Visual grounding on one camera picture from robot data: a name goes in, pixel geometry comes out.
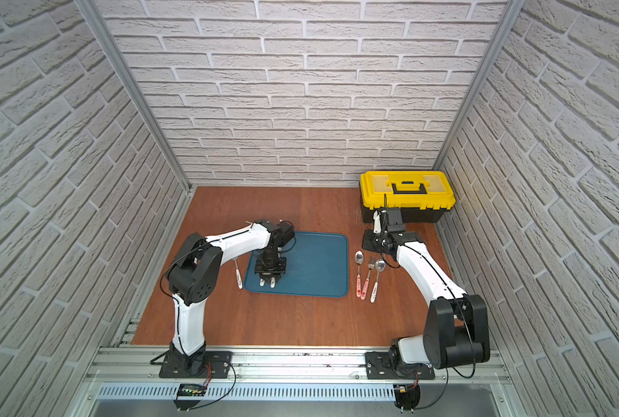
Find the pink strawberry handle spoon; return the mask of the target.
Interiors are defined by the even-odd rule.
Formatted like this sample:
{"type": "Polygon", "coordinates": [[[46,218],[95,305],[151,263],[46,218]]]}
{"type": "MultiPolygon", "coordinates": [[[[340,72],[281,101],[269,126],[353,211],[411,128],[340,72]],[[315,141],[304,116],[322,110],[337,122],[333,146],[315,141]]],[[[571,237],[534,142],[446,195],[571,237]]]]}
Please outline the pink strawberry handle spoon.
{"type": "Polygon", "coordinates": [[[364,262],[364,255],[361,250],[357,250],[355,253],[356,262],[356,297],[361,297],[361,266],[364,262]]]}

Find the pink strawberry handle fork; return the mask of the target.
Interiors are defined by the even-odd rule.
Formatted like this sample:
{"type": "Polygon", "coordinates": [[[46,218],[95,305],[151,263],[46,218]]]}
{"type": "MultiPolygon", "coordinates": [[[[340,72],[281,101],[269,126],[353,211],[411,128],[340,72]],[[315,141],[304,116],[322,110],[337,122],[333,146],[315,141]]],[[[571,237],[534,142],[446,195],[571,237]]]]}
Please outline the pink strawberry handle fork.
{"type": "Polygon", "coordinates": [[[369,283],[370,283],[370,276],[372,274],[372,271],[375,269],[375,262],[376,262],[375,257],[372,257],[369,260],[369,263],[368,263],[368,274],[367,274],[366,279],[365,279],[365,281],[363,283],[363,287],[361,288],[360,299],[362,301],[364,301],[366,299],[366,297],[367,297],[368,286],[369,286],[369,283]]]}

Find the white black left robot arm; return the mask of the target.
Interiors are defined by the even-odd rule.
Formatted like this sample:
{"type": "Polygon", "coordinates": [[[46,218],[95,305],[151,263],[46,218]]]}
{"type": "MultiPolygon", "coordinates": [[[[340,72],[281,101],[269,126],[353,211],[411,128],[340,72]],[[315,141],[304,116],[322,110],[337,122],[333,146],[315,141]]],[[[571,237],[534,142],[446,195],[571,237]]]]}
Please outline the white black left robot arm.
{"type": "Polygon", "coordinates": [[[190,235],[164,273],[176,306],[172,354],[187,361],[202,359],[206,302],[217,286],[222,265],[257,251],[255,273],[274,287],[286,272],[287,259],[281,250],[294,238],[291,222],[273,224],[264,219],[221,235],[190,235]]]}

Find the black controller board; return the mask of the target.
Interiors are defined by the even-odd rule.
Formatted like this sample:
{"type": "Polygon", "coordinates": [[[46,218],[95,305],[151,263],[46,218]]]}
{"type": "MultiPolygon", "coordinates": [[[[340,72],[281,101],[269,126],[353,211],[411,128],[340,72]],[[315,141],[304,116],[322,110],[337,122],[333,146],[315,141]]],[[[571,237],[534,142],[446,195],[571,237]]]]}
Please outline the black controller board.
{"type": "Polygon", "coordinates": [[[394,385],[394,405],[401,413],[405,411],[415,413],[421,398],[421,389],[418,385],[394,385]]]}
{"type": "Polygon", "coordinates": [[[174,404],[178,411],[189,411],[197,408],[208,392],[205,384],[183,383],[177,389],[174,404]]]}

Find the aluminium corner post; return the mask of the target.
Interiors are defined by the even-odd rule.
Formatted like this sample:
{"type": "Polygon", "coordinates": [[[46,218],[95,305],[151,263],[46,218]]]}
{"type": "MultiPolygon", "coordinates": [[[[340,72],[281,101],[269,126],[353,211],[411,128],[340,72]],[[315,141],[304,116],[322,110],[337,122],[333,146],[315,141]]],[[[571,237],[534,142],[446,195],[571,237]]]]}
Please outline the aluminium corner post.
{"type": "Polygon", "coordinates": [[[467,93],[462,100],[461,107],[458,109],[455,120],[451,124],[448,135],[436,160],[434,161],[433,170],[441,169],[441,165],[446,159],[448,151],[450,151],[453,143],[457,139],[457,135],[462,124],[467,120],[467,115],[471,111],[486,81],[488,80],[488,75],[494,67],[495,61],[500,55],[504,44],[507,42],[509,33],[512,31],[525,3],[525,0],[512,0],[507,2],[506,7],[502,12],[502,16],[500,17],[500,21],[495,27],[495,33],[488,43],[488,47],[485,50],[476,72],[474,73],[473,79],[467,89],[467,93]]]}
{"type": "Polygon", "coordinates": [[[182,169],[167,138],[163,134],[160,124],[156,120],[156,117],[154,116],[144,93],[142,93],[132,70],[126,63],[123,52],[121,52],[116,45],[116,40],[109,31],[96,3],[91,0],[76,0],[76,6],[83,15],[86,24],[90,27],[96,40],[101,45],[104,55],[106,55],[107,59],[109,59],[109,62],[111,63],[117,77],[121,81],[124,90],[129,95],[132,104],[136,107],[142,121],[148,128],[152,139],[160,149],[181,188],[185,193],[189,194],[192,189],[189,179],[182,169]]]}

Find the yellow and black toolbox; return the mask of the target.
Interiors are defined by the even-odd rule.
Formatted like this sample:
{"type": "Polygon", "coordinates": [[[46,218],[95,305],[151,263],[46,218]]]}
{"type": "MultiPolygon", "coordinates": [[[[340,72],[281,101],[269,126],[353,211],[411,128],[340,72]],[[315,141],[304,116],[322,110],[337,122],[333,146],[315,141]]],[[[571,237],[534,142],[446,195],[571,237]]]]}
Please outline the yellow and black toolbox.
{"type": "Polygon", "coordinates": [[[405,223],[436,223],[456,202],[440,171],[368,171],[359,184],[364,223],[373,223],[375,211],[384,207],[400,209],[405,223]]]}

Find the white handle spoon black print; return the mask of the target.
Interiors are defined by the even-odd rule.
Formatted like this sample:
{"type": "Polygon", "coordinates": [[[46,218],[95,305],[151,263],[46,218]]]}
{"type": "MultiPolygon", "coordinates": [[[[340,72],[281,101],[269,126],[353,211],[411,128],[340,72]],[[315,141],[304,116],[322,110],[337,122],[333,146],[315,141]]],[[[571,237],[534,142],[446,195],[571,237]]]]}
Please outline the white handle spoon black print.
{"type": "Polygon", "coordinates": [[[375,303],[378,294],[380,275],[386,269],[386,262],[383,259],[379,259],[375,262],[376,278],[375,285],[373,286],[372,293],[370,295],[370,302],[375,303]]]}

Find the right black controller board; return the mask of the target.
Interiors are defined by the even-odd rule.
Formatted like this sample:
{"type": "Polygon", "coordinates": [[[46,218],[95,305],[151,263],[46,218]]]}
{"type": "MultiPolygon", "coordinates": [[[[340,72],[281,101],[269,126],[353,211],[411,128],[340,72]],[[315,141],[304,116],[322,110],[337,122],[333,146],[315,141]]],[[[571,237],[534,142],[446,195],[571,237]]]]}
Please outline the right black controller board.
{"type": "Polygon", "coordinates": [[[394,405],[401,413],[405,411],[415,413],[421,398],[421,389],[418,385],[394,385],[394,405]]]}

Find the left aluminium corner post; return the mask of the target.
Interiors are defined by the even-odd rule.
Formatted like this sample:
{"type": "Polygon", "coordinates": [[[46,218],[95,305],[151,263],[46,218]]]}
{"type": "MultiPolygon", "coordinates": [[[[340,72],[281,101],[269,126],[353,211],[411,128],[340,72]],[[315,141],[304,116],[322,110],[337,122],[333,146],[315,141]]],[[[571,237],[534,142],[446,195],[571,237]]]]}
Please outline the left aluminium corner post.
{"type": "Polygon", "coordinates": [[[109,59],[109,62],[111,63],[117,77],[121,81],[124,90],[129,95],[132,104],[136,107],[142,121],[148,128],[152,139],[160,149],[181,188],[185,193],[189,194],[192,189],[189,179],[182,169],[167,138],[163,134],[160,124],[156,120],[156,117],[154,116],[144,93],[142,93],[132,70],[126,63],[123,52],[121,52],[116,45],[116,40],[109,31],[96,3],[91,0],[76,0],[76,6],[83,15],[86,24],[90,27],[96,40],[101,45],[104,55],[106,55],[107,59],[109,59]]]}

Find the white handle fork black print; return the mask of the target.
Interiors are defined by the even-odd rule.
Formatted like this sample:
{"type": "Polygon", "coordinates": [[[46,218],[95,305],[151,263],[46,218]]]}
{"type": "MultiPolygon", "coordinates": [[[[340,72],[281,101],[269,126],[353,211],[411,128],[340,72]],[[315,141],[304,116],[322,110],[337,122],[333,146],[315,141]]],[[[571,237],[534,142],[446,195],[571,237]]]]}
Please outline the white handle fork black print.
{"type": "Polygon", "coordinates": [[[243,278],[242,278],[242,275],[241,275],[241,270],[240,270],[240,268],[239,268],[237,258],[234,260],[234,264],[235,264],[235,268],[236,268],[236,281],[237,281],[237,286],[238,286],[238,289],[239,289],[239,290],[242,290],[242,289],[243,289],[243,278]]]}

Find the teal plastic tray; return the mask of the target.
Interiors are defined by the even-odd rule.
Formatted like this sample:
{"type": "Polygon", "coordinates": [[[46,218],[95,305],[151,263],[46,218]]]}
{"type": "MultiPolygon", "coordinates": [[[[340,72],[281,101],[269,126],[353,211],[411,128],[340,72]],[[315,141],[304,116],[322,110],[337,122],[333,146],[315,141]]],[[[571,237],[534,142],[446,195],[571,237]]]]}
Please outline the teal plastic tray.
{"type": "Polygon", "coordinates": [[[349,292],[349,241],[341,234],[297,232],[283,249],[285,274],[276,286],[261,285],[255,264],[260,251],[251,253],[243,286],[252,293],[342,298],[349,292]]]}

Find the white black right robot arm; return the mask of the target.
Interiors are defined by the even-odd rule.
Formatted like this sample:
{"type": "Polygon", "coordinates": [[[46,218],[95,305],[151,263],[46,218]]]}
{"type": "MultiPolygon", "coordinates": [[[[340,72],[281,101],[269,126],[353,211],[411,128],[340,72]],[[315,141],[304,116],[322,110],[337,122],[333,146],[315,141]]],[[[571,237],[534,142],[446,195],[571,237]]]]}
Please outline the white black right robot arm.
{"type": "Polygon", "coordinates": [[[423,333],[392,342],[390,354],[397,372],[408,372],[418,364],[442,369],[489,361],[486,303],[479,295],[469,295],[448,277],[420,236],[400,231],[376,234],[367,229],[363,249],[393,257],[427,302],[423,333]]]}

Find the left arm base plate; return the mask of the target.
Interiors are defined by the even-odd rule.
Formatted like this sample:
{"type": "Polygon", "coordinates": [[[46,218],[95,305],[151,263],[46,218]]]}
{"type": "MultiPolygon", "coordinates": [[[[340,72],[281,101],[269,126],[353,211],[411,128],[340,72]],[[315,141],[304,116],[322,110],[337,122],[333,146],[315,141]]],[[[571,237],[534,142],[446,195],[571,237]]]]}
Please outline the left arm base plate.
{"type": "Polygon", "coordinates": [[[192,356],[185,356],[179,351],[168,351],[159,371],[162,379],[204,379],[208,378],[208,371],[212,379],[225,380],[229,376],[232,351],[197,352],[192,356]]]}

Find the left black controller board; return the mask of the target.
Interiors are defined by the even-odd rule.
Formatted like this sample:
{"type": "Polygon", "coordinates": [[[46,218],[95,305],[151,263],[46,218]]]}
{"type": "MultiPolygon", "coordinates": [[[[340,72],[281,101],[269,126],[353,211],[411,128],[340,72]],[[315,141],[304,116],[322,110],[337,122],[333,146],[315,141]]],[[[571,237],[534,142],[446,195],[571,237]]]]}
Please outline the left black controller board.
{"type": "Polygon", "coordinates": [[[208,392],[205,384],[183,383],[177,389],[174,404],[178,411],[189,411],[197,408],[208,392]]]}

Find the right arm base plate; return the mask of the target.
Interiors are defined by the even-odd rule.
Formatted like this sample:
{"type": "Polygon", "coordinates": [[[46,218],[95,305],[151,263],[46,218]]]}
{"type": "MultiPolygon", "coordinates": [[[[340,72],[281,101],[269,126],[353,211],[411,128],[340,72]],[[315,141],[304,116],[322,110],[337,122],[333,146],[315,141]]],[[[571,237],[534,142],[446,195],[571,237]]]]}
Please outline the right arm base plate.
{"type": "Polygon", "coordinates": [[[369,380],[434,380],[434,369],[427,363],[409,364],[389,352],[368,351],[364,354],[369,380]]]}

